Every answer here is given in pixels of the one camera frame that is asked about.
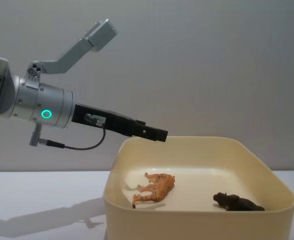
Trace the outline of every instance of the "green led ring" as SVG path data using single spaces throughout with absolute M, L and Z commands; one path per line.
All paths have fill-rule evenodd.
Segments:
M 48 109 L 45 109 L 44 111 L 41 112 L 41 116 L 44 118 L 44 119 L 50 119 L 52 117 L 52 112 Z

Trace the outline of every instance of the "white table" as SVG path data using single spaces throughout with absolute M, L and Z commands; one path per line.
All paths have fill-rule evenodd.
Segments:
M 294 191 L 294 171 L 275 173 Z M 107 240 L 102 195 L 108 175 L 0 172 L 0 240 Z

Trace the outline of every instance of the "black toy animal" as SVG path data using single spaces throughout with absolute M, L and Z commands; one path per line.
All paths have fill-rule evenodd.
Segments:
M 234 194 L 227 195 L 227 193 L 219 192 L 213 196 L 213 200 L 227 211 L 265 211 L 262 206 Z

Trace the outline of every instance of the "gray wall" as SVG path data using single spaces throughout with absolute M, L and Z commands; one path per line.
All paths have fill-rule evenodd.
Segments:
M 105 18 L 118 36 L 43 82 L 172 136 L 239 140 L 269 167 L 294 169 L 294 0 L 0 0 L 0 56 L 23 76 Z M 0 118 L 0 170 L 108 170 L 127 139 L 35 148 L 33 128 Z M 76 123 L 42 131 L 80 147 L 101 134 Z

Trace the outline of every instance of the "plastic animal figure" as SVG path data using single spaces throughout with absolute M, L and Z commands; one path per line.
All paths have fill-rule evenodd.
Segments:
M 147 186 L 138 185 L 137 189 L 141 193 L 151 192 L 151 194 L 147 196 L 141 196 L 140 194 L 133 195 L 132 207 L 134 209 L 136 208 L 136 202 L 146 202 L 146 201 L 159 202 L 163 200 L 175 186 L 175 176 L 171 176 L 166 173 L 149 175 L 147 172 L 145 172 L 144 176 L 148 179 L 148 181 L 151 184 Z
M 265 211 L 262 206 L 234 194 L 227 195 L 227 193 L 219 192 L 213 196 L 213 199 L 227 211 Z

